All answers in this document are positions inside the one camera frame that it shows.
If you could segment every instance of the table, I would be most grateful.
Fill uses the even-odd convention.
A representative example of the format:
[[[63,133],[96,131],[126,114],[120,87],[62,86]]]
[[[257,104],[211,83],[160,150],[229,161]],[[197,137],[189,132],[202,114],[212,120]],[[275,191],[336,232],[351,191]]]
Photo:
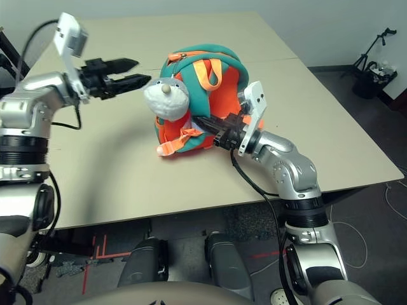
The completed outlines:
[[[217,31],[212,32],[211,27],[203,31],[199,20],[216,25]],[[168,24],[182,33],[172,35]],[[83,58],[76,61],[78,66],[94,57],[130,57],[141,62],[133,73],[157,77],[166,54],[183,46],[211,38],[210,42],[233,49],[247,67],[251,81],[263,84],[268,101],[265,129],[292,140],[315,163],[324,192],[402,177],[332,94],[255,13],[93,20],[83,25],[90,38]],[[119,29],[120,35],[114,35]],[[252,32],[258,35],[239,34]],[[64,67],[50,45],[30,75],[55,70],[63,71]],[[57,228],[261,199],[232,168],[227,151],[215,147],[159,158],[155,153],[158,141],[154,114],[144,103],[141,91],[111,100],[92,99],[81,107],[81,113],[83,129],[79,132],[52,127],[49,163],[63,200]],[[74,110],[61,109],[55,121],[75,124]],[[275,190],[270,176],[257,163],[248,157],[240,162],[260,186]]]

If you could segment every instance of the white wall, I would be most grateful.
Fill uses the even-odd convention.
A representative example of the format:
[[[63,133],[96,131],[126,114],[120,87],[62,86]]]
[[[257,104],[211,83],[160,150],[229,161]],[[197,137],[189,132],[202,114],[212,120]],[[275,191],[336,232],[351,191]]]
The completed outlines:
[[[0,0],[0,25],[21,50],[37,24],[58,18],[62,11],[78,18],[106,18],[255,10],[307,66],[341,65],[352,63],[376,32],[387,26],[377,16],[383,12],[391,15],[387,13],[389,4],[403,2],[405,0]],[[35,62],[51,36],[52,31],[48,30],[36,40],[27,57],[29,65]]]

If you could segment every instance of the plush toy head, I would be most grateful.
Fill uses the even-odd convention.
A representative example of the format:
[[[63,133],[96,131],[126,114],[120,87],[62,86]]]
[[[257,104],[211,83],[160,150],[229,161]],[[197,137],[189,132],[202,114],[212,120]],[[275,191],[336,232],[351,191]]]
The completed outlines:
[[[143,89],[148,107],[162,119],[176,121],[188,111],[190,95],[176,78],[152,79]]]

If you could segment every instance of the trash can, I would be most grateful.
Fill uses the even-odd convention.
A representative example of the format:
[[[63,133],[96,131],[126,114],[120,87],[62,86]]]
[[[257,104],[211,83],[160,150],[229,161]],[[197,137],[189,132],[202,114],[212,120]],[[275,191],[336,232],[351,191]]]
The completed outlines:
[[[379,94],[395,77],[397,72],[387,67],[379,67],[376,62],[370,62],[366,69],[357,77],[352,91],[358,96],[371,99]]]

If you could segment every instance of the orange zipper pull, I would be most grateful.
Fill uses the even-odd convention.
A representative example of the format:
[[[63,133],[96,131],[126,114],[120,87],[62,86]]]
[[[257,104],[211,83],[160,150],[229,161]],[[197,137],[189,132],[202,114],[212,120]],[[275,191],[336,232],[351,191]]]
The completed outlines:
[[[177,60],[185,58],[186,56],[186,53],[170,53],[168,54],[168,59],[170,60],[170,62],[175,62]]]

